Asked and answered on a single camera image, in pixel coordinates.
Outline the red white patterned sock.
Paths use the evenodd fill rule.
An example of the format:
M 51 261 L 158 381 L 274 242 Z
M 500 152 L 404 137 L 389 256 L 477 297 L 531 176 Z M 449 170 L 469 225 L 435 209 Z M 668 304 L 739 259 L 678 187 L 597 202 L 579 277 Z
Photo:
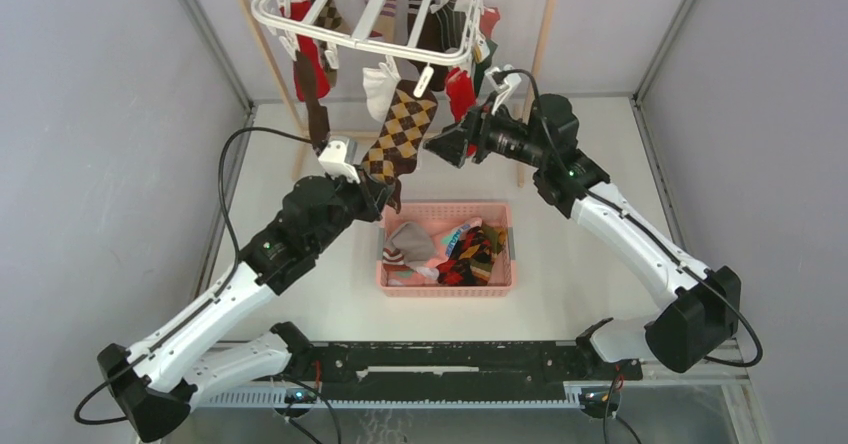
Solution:
M 455 124 L 459 123 L 466 127 L 470 138 L 471 125 L 466 118 L 468 112 L 477 104 L 471 76 L 460 68 L 452 69 L 445 80 L 445 91 Z

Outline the pink plastic basket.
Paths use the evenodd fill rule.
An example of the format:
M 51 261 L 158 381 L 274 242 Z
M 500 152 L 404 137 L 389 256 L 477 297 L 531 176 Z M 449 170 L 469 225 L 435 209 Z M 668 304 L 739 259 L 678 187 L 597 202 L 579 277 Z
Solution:
M 376 282 L 394 297 L 499 297 L 514 287 L 506 202 L 407 202 L 380 222 Z

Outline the grey ribbed sock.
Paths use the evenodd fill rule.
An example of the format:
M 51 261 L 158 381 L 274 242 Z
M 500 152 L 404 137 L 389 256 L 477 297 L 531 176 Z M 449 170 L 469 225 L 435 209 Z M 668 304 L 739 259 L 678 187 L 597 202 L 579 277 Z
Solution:
M 385 240 L 381 262 L 390 270 L 417 271 L 437 255 L 428 232 L 415 222 L 401 224 Z

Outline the pink patterned sock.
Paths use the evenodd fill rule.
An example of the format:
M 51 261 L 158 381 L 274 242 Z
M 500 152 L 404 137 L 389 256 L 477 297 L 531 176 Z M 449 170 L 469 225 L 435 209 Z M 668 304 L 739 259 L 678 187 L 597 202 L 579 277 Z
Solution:
M 437 266 L 448 260 L 452 250 L 457 246 L 468 230 L 476 226 L 481 226 L 482 224 L 483 220 L 481 218 L 471 218 L 457 226 L 437 234 L 430 234 L 422 225 L 419 224 L 433 239 L 437 249 L 437 255 L 424 267 L 419 268 L 417 271 L 390 270 L 382 264 L 383 269 L 387 274 L 386 285 L 390 287 L 418 287 L 437 284 Z

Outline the red black argyle sock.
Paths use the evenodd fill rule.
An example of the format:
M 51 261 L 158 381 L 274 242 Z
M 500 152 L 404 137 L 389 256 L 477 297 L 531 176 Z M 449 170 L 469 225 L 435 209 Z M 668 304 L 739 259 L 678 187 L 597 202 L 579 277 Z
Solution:
M 445 286 L 487 286 L 496 261 L 476 226 L 468 230 L 447 261 L 437 266 L 437 282 Z

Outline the wooden hanger stand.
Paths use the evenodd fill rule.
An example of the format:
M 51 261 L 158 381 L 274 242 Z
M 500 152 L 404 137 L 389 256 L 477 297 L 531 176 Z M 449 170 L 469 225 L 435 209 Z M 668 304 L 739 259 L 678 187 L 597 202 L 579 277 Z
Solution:
M 398 60 L 419 62 L 424 73 L 415 94 L 432 84 L 436 67 L 467 67 L 481 58 L 486 36 L 486 0 L 421 0 L 404 40 L 383 32 L 373 34 L 388 9 L 388 0 L 239 0 L 283 101 L 311 102 L 331 89 L 327 70 L 339 66 L 342 48 L 383 57 L 389 71 Z M 423 45 L 423 29 L 436 9 L 463 16 L 458 41 L 444 50 Z

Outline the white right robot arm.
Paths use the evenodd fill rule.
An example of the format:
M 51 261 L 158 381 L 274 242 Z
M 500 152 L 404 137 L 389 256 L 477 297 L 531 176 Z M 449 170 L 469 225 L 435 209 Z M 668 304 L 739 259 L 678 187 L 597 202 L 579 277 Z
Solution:
M 607 318 L 584 332 L 590 345 L 577 355 L 584 376 L 605 379 L 630 359 L 655 358 L 676 373 L 712 361 L 742 325 L 740 277 L 727 266 L 710 268 L 647 222 L 579 149 L 579 126 L 566 97 L 544 94 L 527 122 L 494 105 L 475 106 L 424 147 L 457 168 L 491 154 L 534 168 L 540 197 L 603 242 L 647 290 L 658 313 Z

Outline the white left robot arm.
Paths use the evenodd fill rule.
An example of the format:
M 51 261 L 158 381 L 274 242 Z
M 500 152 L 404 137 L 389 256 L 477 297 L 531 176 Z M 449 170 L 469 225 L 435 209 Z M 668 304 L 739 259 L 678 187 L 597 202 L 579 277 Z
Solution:
M 212 346 L 255 310 L 280 296 L 317 264 L 354 221 L 375 222 L 394 188 L 369 176 L 309 176 L 238 254 L 221 279 L 177 316 L 129 347 L 97 356 L 108 389 L 144 443 L 166 437 L 207 399 L 254 379 L 311 371 L 312 345 L 291 322 L 214 352 Z

